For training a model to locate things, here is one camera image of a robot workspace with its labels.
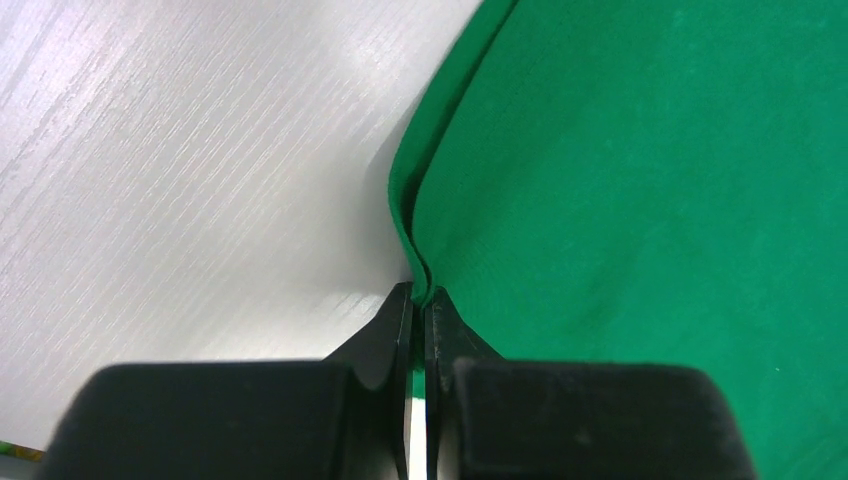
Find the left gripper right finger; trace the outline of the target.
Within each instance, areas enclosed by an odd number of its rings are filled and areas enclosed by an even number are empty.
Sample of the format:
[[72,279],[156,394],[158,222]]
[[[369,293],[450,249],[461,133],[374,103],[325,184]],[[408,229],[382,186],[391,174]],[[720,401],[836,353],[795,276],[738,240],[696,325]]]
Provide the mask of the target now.
[[724,395],[681,366],[499,355],[444,289],[422,310],[431,479],[754,479]]

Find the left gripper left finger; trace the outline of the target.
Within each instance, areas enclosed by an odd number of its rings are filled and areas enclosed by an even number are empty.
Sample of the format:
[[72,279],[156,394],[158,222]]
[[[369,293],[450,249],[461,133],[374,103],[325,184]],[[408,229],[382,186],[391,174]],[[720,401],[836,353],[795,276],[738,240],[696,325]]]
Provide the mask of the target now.
[[60,421],[40,479],[405,479],[411,287],[321,360],[121,364]]

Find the green t shirt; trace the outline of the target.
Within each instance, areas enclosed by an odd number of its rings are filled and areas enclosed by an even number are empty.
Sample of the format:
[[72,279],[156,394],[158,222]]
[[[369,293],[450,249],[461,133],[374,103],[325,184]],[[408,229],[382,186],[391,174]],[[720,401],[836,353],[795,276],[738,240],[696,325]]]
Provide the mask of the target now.
[[484,1],[395,156],[413,300],[518,358],[706,371],[847,475],[847,5]]

